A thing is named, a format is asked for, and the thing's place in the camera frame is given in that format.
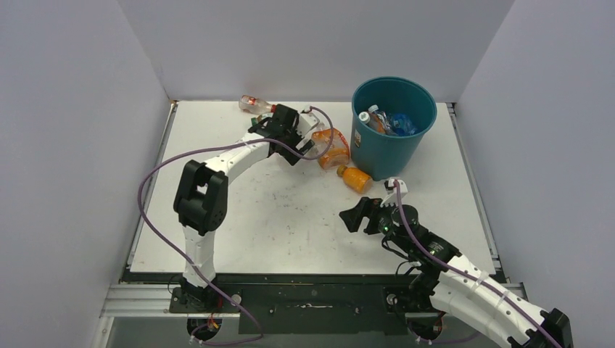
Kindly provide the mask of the orange juice bottle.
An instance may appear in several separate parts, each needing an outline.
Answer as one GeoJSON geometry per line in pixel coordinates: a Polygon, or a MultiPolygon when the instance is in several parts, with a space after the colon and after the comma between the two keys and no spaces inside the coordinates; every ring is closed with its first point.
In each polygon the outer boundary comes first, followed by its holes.
{"type": "Polygon", "coordinates": [[[372,187],[372,177],[356,167],[340,165],[336,173],[347,187],[358,194],[365,194],[372,187]]]}

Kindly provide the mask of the large orange label bottle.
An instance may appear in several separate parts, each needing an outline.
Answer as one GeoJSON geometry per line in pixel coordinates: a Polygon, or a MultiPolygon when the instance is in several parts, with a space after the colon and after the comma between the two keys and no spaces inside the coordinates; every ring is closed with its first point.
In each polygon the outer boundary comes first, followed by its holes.
{"type": "Polygon", "coordinates": [[[380,119],[370,112],[360,112],[358,114],[358,119],[364,125],[368,126],[371,130],[376,131],[380,134],[385,134],[385,128],[382,125],[380,119]]]}

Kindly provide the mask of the blue label crushed bottle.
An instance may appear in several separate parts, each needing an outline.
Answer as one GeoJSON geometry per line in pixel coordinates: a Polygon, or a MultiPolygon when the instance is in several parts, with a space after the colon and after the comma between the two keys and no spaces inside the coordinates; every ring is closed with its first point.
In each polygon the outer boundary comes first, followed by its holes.
{"type": "Polygon", "coordinates": [[[407,114],[394,113],[387,115],[392,132],[397,136],[413,136],[418,133],[418,127],[407,114]]]}

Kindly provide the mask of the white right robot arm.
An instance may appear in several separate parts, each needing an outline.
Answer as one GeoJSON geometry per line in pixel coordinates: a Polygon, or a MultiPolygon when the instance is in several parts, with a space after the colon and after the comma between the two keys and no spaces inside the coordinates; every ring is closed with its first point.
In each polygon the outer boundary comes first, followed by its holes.
{"type": "Polygon", "coordinates": [[[339,213],[347,230],[380,234],[397,252],[418,262],[410,300],[419,310],[434,309],[452,315],[491,339],[499,347],[573,347],[566,314],[534,305],[510,292],[481,271],[451,243],[419,223],[416,208],[382,204],[363,197],[339,213]]]}

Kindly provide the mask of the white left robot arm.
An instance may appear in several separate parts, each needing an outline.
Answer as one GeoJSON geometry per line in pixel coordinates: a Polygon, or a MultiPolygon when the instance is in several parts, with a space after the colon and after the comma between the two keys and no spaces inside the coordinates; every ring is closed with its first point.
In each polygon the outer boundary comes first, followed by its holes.
{"type": "Polygon", "coordinates": [[[188,256],[180,280],[182,297],[196,311],[207,312],[218,303],[219,294],[211,288],[216,277],[215,232],[226,218],[229,185],[273,154],[295,165],[313,147],[308,134],[319,122],[309,109],[298,112],[280,104],[271,117],[251,126],[232,149],[184,165],[173,209],[183,227],[188,256]]]}

